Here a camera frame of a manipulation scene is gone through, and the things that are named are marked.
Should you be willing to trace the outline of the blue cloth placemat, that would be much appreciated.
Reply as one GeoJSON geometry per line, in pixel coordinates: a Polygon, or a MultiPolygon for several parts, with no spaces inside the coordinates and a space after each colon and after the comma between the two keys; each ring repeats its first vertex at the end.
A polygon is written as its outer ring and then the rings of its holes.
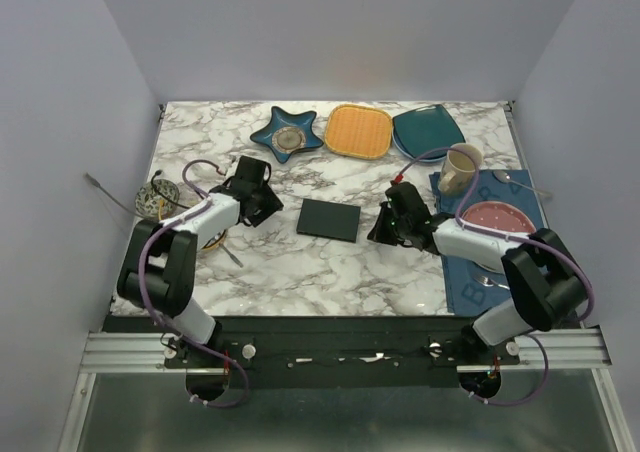
{"type": "MultiPolygon", "coordinates": [[[[524,212],[534,223],[536,229],[545,225],[538,199],[532,191],[515,184],[501,183],[488,169],[480,172],[478,186],[464,203],[462,212],[465,212],[471,205],[483,201],[508,203],[524,212]]],[[[471,261],[451,256],[443,257],[442,265],[447,308],[456,316],[478,316],[511,297],[508,290],[484,287],[473,280],[474,275],[482,274],[507,285],[503,275],[484,270],[471,261]]]]}

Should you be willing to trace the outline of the black mounting base plate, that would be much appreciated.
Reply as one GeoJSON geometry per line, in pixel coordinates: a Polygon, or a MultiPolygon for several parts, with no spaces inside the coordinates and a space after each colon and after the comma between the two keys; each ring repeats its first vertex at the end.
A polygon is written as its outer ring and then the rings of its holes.
{"type": "Polygon", "coordinates": [[[102,333],[155,333],[177,359],[199,367],[221,366],[221,374],[179,371],[189,392],[206,399],[226,390],[346,389],[425,386],[457,388],[483,372],[459,372],[459,365],[485,365],[506,342],[479,348],[463,340],[462,317],[224,317],[213,349],[189,344],[148,317],[109,316],[102,333]],[[303,365],[284,367],[294,354],[349,359],[366,353],[399,355],[391,365],[303,365]]]}

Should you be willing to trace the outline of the teal square plate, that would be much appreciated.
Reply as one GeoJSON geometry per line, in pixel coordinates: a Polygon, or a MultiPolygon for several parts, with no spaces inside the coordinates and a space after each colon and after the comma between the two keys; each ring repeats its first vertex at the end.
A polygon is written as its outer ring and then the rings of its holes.
{"type": "Polygon", "coordinates": [[[392,118],[395,147],[413,159],[431,154],[422,163],[436,163],[446,157],[448,147],[465,143],[465,137],[448,110],[441,104],[427,105],[392,118]]]}

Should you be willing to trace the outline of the orange woven square tray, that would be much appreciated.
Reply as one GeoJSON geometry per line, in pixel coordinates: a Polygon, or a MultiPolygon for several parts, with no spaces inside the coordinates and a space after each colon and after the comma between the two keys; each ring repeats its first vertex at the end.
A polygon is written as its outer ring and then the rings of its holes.
{"type": "Polygon", "coordinates": [[[324,142],[338,155],[377,160],[389,150],[392,117],[385,111],[355,104],[334,108],[328,118],[324,142]]]}

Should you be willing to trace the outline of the metal fork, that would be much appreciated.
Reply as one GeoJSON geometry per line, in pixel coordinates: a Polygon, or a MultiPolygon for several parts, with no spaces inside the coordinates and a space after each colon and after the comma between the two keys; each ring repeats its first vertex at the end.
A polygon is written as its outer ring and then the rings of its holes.
{"type": "Polygon", "coordinates": [[[497,282],[493,280],[491,277],[488,277],[482,274],[474,275],[473,280],[484,287],[496,287],[503,290],[509,290],[508,285],[497,282]]]}

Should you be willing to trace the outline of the metal spoon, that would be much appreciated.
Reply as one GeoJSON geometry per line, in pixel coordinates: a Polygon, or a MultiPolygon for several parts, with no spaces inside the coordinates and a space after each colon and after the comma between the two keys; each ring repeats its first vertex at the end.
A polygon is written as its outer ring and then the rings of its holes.
{"type": "Polygon", "coordinates": [[[506,170],[493,170],[492,171],[492,175],[501,183],[504,184],[515,184],[519,187],[522,187],[526,190],[532,191],[536,194],[538,194],[539,196],[545,197],[545,198],[552,198],[553,194],[547,191],[544,191],[542,189],[538,189],[532,186],[528,186],[525,185],[524,183],[515,181],[508,173],[506,170]]]}

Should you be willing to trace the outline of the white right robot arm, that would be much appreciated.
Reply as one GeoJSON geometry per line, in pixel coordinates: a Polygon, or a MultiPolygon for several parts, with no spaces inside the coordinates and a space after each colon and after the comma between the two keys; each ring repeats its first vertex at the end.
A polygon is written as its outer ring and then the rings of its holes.
{"type": "Polygon", "coordinates": [[[408,182],[394,182],[385,196],[368,240],[465,259],[506,278],[511,298],[483,312],[462,332],[460,351],[467,361],[483,363],[505,340],[549,331],[582,304],[593,308],[588,279],[552,230],[508,234],[452,214],[433,215],[408,182]]]}

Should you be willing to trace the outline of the small floral patterned bowl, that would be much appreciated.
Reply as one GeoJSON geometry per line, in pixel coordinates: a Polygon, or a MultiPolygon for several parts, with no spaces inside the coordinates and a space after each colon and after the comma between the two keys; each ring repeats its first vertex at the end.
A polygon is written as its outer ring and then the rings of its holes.
{"type": "Polygon", "coordinates": [[[142,218],[166,218],[176,211],[179,199],[180,191],[174,182],[155,177],[137,192],[134,205],[142,218]]]}

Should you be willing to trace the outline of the blue star-shaped dish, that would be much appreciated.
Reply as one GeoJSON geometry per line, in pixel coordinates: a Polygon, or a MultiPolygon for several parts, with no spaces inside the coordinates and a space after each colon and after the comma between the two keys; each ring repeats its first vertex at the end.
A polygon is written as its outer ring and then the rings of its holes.
{"type": "Polygon", "coordinates": [[[293,155],[311,152],[324,146],[324,142],[313,132],[315,111],[293,114],[281,107],[271,107],[268,124],[250,135],[250,140],[268,148],[276,161],[285,164],[293,155]]]}

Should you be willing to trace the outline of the pink dotted plate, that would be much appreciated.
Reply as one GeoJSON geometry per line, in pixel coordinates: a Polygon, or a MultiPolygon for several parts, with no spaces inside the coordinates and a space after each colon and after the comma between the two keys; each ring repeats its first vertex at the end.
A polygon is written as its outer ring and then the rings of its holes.
{"type": "Polygon", "coordinates": [[[536,231],[534,223],[524,212],[499,201],[473,204],[462,214],[462,219],[480,227],[505,233],[532,234],[536,231]]]}

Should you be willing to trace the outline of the black network switch box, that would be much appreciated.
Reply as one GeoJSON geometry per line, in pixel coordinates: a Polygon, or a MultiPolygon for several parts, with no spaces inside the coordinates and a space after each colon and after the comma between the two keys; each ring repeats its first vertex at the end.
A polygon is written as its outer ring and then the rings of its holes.
{"type": "Polygon", "coordinates": [[[359,206],[304,199],[296,232],[306,236],[355,243],[360,213],[359,206]]]}

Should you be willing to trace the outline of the aluminium rail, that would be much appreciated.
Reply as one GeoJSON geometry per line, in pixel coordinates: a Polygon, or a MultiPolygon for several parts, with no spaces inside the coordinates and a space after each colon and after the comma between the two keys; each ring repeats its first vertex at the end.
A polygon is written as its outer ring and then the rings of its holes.
{"type": "MultiPolygon", "coordinates": [[[[91,333],[86,340],[81,359],[82,373],[189,373],[221,374],[223,368],[199,367],[186,359],[177,359],[160,343],[155,333],[91,333]]],[[[459,372],[489,372],[494,368],[508,370],[557,370],[603,369],[612,365],[604,338],[598,329],[556,330],[533,333],[529,337],[517,337],[508,346],[516,351],[511,357],[503,352],[485,365],[459,365],[459,372]]],[[[284,367],[292,369],[303,365],[391,365],[400,367],[404,362],[399,355],[383,352],[366,353],[349,359],[316,359],[294,354],[284,360],[284,367]]]]}

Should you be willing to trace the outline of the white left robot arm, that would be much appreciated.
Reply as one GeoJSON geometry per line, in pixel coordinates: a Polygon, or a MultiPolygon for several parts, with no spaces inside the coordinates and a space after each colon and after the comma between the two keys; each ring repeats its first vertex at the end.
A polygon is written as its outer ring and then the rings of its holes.
{"type": "Polygon", "coordinates": [[[234,175],[196,205],[160,222],[141,220],[133,229],[116,292],[189,340],[187,354],[201,367],[220,359],[222,326],[193,297],[197,255],[230,228],[256,227],[283,209],[269,185],[271,171],[269,163],[242,156],[234,175]]]}

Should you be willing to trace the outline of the beige ceramic mug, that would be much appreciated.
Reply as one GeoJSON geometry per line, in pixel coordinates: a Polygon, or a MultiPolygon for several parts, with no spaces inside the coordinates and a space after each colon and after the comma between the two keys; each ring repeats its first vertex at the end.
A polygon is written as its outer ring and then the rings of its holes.
{"type": "Polygon", "coordinates": [[[471,144],[454,144],[447,152],[438,179],[438,191],[457,196],[469,187],[474,173],[483,163],[483,152],[471,144]]]}

